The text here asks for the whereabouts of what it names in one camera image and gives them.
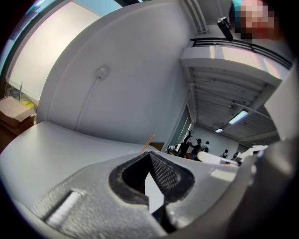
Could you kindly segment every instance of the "fluorescent light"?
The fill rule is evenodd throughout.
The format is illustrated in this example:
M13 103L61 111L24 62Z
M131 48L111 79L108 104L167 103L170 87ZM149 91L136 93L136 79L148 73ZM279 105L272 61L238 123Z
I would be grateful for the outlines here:
M247 111L242 110L239 114L237 114L234 118L232 118L229 123L232 125L235 122L238 122L240 119L242 119L243 117L245 117L248 114Z

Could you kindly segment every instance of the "white table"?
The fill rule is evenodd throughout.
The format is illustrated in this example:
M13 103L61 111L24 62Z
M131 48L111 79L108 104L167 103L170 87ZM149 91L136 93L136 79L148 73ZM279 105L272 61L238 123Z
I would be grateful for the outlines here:
M10 196L30 208L79 169L138 153L144 145L100 139L41 122L13 140L0 155L0 176ZM147 146L145 151L157 151Z

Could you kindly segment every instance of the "ceiling duct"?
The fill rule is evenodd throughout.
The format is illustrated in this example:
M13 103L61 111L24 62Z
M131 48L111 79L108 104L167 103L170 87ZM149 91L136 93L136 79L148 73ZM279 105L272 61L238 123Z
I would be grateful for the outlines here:
M205 17L197 0L181 0L184 9L196 29L196 34L207 33Z

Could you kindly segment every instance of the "wooden stick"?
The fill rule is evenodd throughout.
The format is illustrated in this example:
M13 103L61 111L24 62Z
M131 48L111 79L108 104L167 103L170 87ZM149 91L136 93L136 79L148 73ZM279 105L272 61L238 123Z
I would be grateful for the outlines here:
M153 137L151 137L151 139L149 140L149 142L146 144L146 146L144 146L144 148L140 151L140 153L143 152L143 150L145 150L145 148L150 144L150 142L153 140L153 138L155 137L156 135L154 134Z

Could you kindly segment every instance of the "black carbon fiber part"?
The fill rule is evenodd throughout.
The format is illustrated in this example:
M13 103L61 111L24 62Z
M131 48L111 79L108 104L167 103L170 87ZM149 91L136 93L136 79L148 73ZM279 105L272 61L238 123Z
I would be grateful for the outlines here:
M109 176L109 185L127 203L148 204L145 178L149 172L164 194L165 205L183 199L194 185L194 176L189 170L155 152L145 152L116 167Z

